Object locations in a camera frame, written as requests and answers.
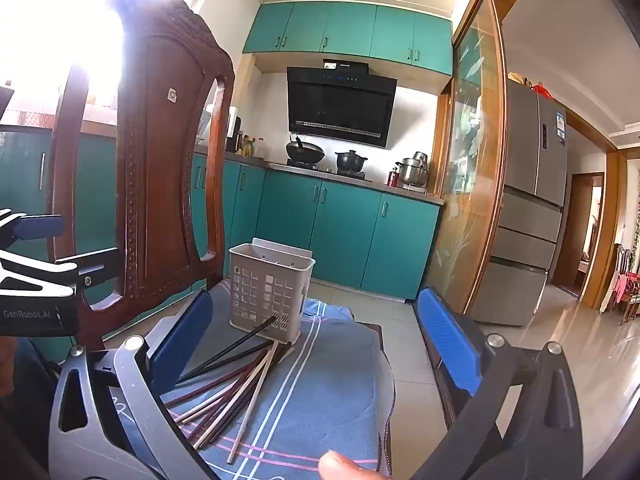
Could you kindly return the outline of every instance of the window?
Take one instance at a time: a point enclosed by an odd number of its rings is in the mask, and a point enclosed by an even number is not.
[[[0,83],[10,80],[17,92],[27,88],[55,104],[69,67],[79,62],[97,104],[113,102],[122,26],[104,0],[0,0],[0,9]]]

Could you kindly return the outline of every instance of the refrigerator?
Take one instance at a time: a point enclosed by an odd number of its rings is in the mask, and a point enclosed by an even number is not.
[[[508,148],[498,227],[470,310],[477,321],[525,326],[533,318],[558,243],[567,146],[564,108],[507,83]]]

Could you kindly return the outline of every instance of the blue gripper pad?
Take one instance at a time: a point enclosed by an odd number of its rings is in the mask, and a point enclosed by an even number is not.
[[[178,319],[149,357],[149,387],[159,396],[175,388],[175,383],[211,323],[211,296],[208,292],[201,291],[191,304],[176,316]],[[171,320],[164,318],[158,323],[161,322]]]
[[[442,300],[428,288],[418,296],[418,317],[455,385],[475,395],[482,381],[480,354]]]
[[[36,240],[60,236],[64,231],[62,215],[23,216],[14,227],[14,236],[20,240]]]

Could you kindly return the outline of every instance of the black pot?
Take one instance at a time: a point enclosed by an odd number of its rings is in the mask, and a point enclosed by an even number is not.
[[[345,153],[335,152],[335,154],[338,156],[338,159],[336,160],[338,169],[343,171],[353,171],[353,173],[362,171],[364,161],[368,160],[366,156],[357,155],[354,150],[349,150]]]
[[[302,142],[300,137],[296,137],[296,140],[289,142],[286,147],[287,155],[294,162],[317,164],[324,158],[324,151],[320,146],[311,142]]]

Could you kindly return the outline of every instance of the glass sliding door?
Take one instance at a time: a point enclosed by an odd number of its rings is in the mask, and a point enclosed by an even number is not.
[[[506,163],[506,67],[494,0],[481,0],[454,46],[445,208],[427,271],[456,312],[472,303],[488,260]]]

